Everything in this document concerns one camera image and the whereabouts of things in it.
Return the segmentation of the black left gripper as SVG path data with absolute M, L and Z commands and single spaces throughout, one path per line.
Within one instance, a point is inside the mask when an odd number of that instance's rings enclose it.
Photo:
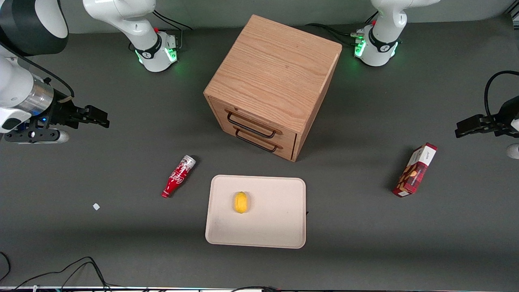
M 484 96 L 487 124 L 484 125 L 485 115 L 476 114 L 457 123 L 456 138 L 475 133 L 494 133 L 496 137 L 508 135 L 518 137 L 519 96 L 509 99 L 499 109 L 497 114 L 491 114 L 488 96 Z

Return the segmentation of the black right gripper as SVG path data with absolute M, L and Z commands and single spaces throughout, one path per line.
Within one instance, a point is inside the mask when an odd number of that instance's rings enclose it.
M 50 107 L 41 114 L 41 124 L 45 127 L 62 125 L 78 129 L 80 123 L 92 123 L 104 128 L 109 128 L 108 114 L 92 105 L 84 108 L 76 107 L 71 100 L 60 103 L 55 97 Z

